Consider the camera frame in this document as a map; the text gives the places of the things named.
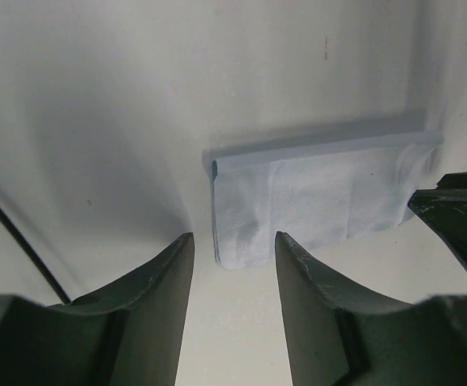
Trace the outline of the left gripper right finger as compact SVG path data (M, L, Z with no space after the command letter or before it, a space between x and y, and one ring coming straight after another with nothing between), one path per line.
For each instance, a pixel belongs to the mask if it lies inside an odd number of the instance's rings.
M389 298L284 232L275 256L295 385L467 385L467 296Z

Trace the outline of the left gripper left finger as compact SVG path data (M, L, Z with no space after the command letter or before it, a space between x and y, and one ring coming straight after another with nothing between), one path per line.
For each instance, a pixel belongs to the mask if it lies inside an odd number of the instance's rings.
M155 258L67 305L0 295L0 385L172 385L195 243Z

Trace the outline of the light blue cleaning cloth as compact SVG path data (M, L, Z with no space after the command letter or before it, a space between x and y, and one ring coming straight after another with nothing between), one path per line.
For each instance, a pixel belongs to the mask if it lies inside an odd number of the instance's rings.
M223 156L211 164L215 259L225 269L263 265L287 232L315 249L395 228L435 132L388 134Z

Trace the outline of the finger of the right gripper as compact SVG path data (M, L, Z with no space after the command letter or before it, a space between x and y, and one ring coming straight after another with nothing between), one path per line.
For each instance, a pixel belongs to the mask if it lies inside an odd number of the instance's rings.
M416 191L408 208L443 240L467 272L467 172L447 174L436 188Z

